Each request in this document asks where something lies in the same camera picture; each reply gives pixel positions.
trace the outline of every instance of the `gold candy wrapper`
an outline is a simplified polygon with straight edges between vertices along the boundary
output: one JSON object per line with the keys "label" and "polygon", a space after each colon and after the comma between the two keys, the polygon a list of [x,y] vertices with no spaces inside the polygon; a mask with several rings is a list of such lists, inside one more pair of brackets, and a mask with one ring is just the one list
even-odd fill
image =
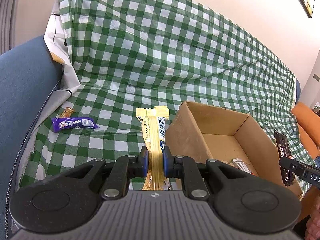
{"label": "gold candy wrapper", "polygon": [[66,109],[59,115],[59,118],[70,117],[74,113],[74,110],[70,107],[66,107]]}
{"label": "gold candy wrapper", "polygon": [[137,108],[136,116],[142,125],[149,159],[148,174],[142,190],[169,190],[169,180],[164,177],[163,171],[164,125],[169,118],[169,110],[166,106]]}

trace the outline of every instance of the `cardboard box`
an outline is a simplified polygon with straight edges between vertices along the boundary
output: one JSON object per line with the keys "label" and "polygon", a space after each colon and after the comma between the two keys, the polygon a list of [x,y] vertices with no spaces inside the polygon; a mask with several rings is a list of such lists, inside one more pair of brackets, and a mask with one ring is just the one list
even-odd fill
{"label": "cardboard box", "polygon": [[[166,131],[165,143],[172,155],[190,156],[199,163],[240,158],[255,175],[284,186],[276,145],[249,114],[183,102]],[[301,197],[296,180],[287,188]]]}

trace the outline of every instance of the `candy bar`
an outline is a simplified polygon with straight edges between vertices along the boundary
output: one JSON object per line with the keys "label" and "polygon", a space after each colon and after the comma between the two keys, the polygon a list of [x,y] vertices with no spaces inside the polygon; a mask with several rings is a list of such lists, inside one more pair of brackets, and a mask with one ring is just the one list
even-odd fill
{"label": "candy bar", "polygon": [[254,175],[252,173],[252,171],[249,170],[248,166],[244,163],[243,160],[241,160],[241,159],[232,159],[232,161],[238,166],[238,169]]}
{"label": "candy bar", "polygon": [[70,117],[74,113],[74,110],[70,107],[66,107],[66,109],[59,115],[60,118]]}
{"label": "candy bar", "polygon": [[70,128],[99,128],[90,117],[52,118],[53,131],[59,132]]}
{"label": "candy bar", "polygon": [[[278,133],[276,130],[274,131],[274,136],[276,139],[276,145],[279,153],[279,158],[287,157],[292,159],[288,139],[286,135],[282,133]],[[289,171],[283,167],[280,167],[282,182],[285,186],[291,186],[294,181],[294,173]]]}
{"label": "candy bar", "polygon": [[164,177],[163,171],[163,150],[165,120],[169,118],[169,110],[167,106],[137,108],[136,116],[141,122],[149,159],[148,174],[142,190],[168,190],[169,179]]}

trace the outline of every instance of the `orange chair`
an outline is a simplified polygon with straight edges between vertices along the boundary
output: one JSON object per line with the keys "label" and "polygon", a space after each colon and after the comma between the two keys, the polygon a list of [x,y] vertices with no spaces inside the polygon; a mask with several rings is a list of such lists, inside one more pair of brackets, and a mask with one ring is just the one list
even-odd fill
{"label": "orange chair", "polygon": [[[300,140],[309,155],[315,159],[320,156],[320,117],[305,104],[298,102],[292,109],[298,121]],[[299,221],[310,215],[313,201],[320,191],[312,186],[301,201],[302,209]]]}

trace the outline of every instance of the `finger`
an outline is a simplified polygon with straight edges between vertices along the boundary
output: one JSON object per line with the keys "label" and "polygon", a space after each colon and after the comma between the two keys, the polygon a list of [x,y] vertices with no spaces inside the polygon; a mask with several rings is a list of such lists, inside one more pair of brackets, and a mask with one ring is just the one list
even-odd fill
{"label": "finger", "polygon": [[310,215],[310,220],[313,224],[320,227],[320,212],[318,210],[313,210],[313,212]]}
{"label": "finger", "polygon": [[320,210],[320,196],[316,196],[313,204],[313,208],[316,210]]}
{"label": "finger", "polygon": [[304,235],[304,240],[317,240],[308,231]]}
{"label": "finger", "polygon": [[313,224],[311,220],[307,222],[307,231],[315,238],[320,238],[320,227]]}

